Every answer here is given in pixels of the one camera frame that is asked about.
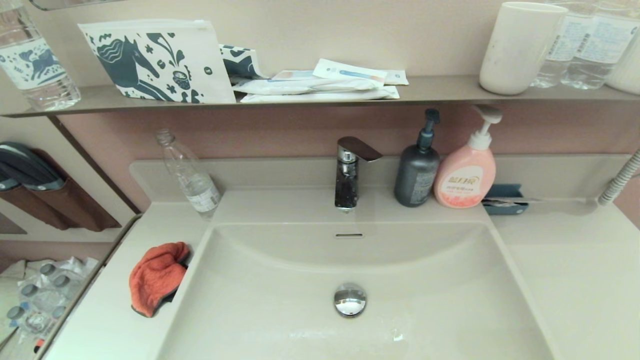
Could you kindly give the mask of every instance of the bottle label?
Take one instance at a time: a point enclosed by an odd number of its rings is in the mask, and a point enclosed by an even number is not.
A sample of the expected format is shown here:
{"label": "bottle label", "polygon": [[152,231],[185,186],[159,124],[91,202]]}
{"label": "bottle label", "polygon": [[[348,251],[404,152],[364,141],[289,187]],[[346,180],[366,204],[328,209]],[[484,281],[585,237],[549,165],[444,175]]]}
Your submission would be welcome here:
{"label": "bottle label", "polygon": [[427,200],[427,196],[429,196],[429,191],[433,186],[433,180],[435,179],[435,174],[431,172],[421,172],[415,178],[415,186],[413,187],[413,193],[411,194],[411,200],[409,203],[411,204],[422,204]]}
{"label": "bottle label", "polygon": [[20,90],[51,84],[67,74],[44,38],[0,49],[0,66]]}
{"label": "bottle label", "polygon": [[547,60],[569,61],[580,47],[584,34],[589,31],[592,18],[567,15],[556,35]]}
{"label": "bottle label", "polygon": [[597,63],[615,64],[640,26],[638,20],[596,16],[576,56]]}
{"label": "bottle label", "polygon": [[208,189],[204,193],[195,196],[187,196],[194,209],[199,213],[206,213],[213,210],[220,202],[220,193],[217,189]]}
{"label": "bottle label", "polygon": [[448,204],[458,207],[473,206],[480,202],[483,169],[479,166],[463,167],[449,174],[440,185],[440,196]]}

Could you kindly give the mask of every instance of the white sink basin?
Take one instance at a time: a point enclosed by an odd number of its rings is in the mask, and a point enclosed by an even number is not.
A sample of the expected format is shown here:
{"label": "white sink basin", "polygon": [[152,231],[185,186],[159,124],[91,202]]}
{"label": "white sink basin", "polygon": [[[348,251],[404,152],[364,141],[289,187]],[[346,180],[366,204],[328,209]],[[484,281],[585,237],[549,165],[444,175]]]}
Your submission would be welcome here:
{"label": "white sink basin", "polygon": [[[489,225],[373,217],[380,221],[215,224],[152,357],[554,358]],[[362,237],[336,237],[345,232]],[[345,282],[367,292],[356,318],[333,306]]]}

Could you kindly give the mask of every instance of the hose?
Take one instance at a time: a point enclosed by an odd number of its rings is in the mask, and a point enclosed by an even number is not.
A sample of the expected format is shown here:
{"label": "hose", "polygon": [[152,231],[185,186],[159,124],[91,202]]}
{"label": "hose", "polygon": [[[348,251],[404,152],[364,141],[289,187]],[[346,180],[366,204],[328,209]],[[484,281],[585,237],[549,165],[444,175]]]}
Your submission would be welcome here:
{"label": "hose", "polygon": [[602,206],[609,205],[615,200],[618,195],[625,188],[625,185],[635,177],[635,172],[640,168],[640,149],[636,150],[636,153],[631,156],[629,161],[622,167],[618,175],[609,183],[607,189],[598,198],[598,203]]}

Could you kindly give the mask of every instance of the sink overflow hole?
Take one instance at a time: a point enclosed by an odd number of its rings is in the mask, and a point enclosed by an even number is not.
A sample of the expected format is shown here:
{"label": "sink overflow hole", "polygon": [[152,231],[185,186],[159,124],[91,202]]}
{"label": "sink overflow hole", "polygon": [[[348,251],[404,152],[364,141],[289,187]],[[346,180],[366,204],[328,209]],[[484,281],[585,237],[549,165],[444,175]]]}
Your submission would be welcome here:
{"label": "sink overflow hole", "polygon": [[336,238],[338,239],[357,239],[357,238],[363,238],[364,234],[362,233],[353,233],[353,234],[336,234],[335,235]]}

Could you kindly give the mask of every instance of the orange cloth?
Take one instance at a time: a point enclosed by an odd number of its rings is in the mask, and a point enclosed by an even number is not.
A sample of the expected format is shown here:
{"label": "orange cloth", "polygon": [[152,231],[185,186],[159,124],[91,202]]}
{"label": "orange cloth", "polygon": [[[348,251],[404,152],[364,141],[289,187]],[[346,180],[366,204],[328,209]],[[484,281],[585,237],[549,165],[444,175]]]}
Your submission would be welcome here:
{"label": "orange cloth", "polygon": [[129,276],[135,312],[150,318],[162,301],[175,293],[187,271],[181,263],[188,256],[189,247],[183,242],[166,243],[147,251]]}

